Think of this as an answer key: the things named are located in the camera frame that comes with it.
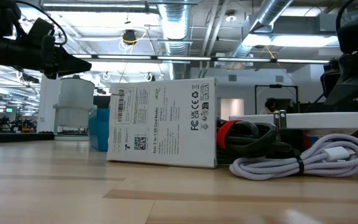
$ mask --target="wooden table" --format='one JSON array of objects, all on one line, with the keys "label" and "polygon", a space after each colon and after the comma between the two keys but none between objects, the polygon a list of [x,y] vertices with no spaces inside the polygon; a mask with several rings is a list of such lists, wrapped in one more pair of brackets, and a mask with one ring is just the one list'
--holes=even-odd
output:
[{"label": "wooden table", "polygon": [[255,182],[105,158],[87,142],[0,144],[0,223],[358,223],[358,175]]}]

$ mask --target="qr code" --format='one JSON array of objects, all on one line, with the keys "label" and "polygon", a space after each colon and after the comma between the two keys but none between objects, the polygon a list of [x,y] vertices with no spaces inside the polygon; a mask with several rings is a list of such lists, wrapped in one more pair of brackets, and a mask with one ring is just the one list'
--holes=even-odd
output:
[{"label": "qr code", "polygon": [[146,150],[146,137],[135,137],[135,150]]}]

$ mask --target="blue container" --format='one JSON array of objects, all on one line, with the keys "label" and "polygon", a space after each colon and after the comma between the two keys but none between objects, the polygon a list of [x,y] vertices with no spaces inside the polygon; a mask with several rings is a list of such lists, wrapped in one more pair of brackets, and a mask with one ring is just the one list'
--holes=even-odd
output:
[{"label": "blue container", "polygon": [[102,152],[108,150],[109,115],[109,109],[99,109],[89,116],[89,142]]}]

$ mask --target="white box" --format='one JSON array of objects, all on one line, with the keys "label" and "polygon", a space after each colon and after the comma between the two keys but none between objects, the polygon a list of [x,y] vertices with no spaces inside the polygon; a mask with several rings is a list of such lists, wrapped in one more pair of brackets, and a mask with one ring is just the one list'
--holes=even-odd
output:
[{"label": "white box", "polygon": [[[273,114],[230,116],[249,122],[274,123]],[[308,130],[309,135],[352,134],[358,130],[358,112],[287,114],[287,129]]]},{"label": "white box", "polygon": [[215,167],[215,87],[214,78],[112,84],[107,160]]}]

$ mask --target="barcode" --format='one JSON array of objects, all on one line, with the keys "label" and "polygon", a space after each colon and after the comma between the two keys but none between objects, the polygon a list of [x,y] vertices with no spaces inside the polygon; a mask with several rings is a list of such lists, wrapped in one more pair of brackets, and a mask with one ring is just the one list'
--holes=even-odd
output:
[{"label": "barcode", "polygon": [[122,114],[124,111],[124,90],[118,91],[118,112],[117,112],[117,121],[122,122]]},{"label": "barcode", "polygon": [[135,150],[146,150],[147,137],[135,137]]}]

